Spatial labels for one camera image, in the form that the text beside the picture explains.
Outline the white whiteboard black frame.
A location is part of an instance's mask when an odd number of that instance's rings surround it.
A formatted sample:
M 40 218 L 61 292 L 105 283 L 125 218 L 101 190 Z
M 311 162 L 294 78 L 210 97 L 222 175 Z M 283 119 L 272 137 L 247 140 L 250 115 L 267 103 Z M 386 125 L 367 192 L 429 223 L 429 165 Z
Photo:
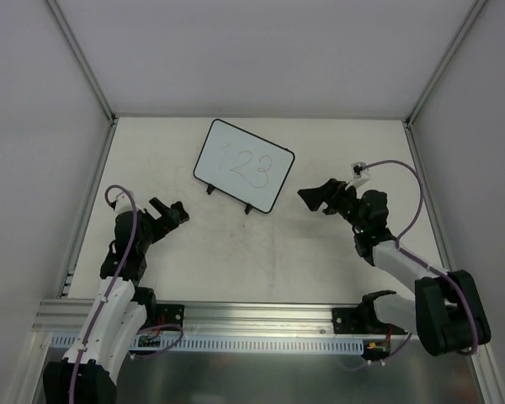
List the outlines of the white whiteboard black frame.
M 264 214 L 270 213 L 295 154 L 221 119 L 211 122 L 194 177 Z

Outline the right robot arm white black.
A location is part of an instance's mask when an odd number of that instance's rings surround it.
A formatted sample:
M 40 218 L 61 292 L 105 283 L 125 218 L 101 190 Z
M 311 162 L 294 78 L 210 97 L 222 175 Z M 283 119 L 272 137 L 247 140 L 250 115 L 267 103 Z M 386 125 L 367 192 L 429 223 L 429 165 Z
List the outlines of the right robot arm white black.
M 339 214 L 352 227 L 357 254 L 413 293 L 406 329 L 418 335 L 429 354 L 472 355 L 491 341 L 492 331 L 471 274 L 435 268 L 397 241 L 387 224 L 386 193 L 371 189 L 358 195 L 353 185 L 331 178 L 297 194 L 311 211 Z

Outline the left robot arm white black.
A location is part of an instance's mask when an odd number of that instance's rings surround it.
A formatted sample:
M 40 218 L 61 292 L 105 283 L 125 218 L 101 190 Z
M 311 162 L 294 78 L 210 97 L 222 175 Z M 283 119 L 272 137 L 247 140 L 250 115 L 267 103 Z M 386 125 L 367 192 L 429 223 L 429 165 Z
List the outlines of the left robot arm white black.
M 130 204 L 125 193 L 111 202 L 116 213 L 114 240 L 100 269 L 98 293 L 72 346 L 49 362 L 42 380 L 48 403 L 114 403 L 117 380 L 139 332 L 183 333 L 183 322 L 164 317 L 155 292 L 140 285 L 148 249 L 189 220 L 183 203 L 166 206 L 152 198 L 159 213 Z

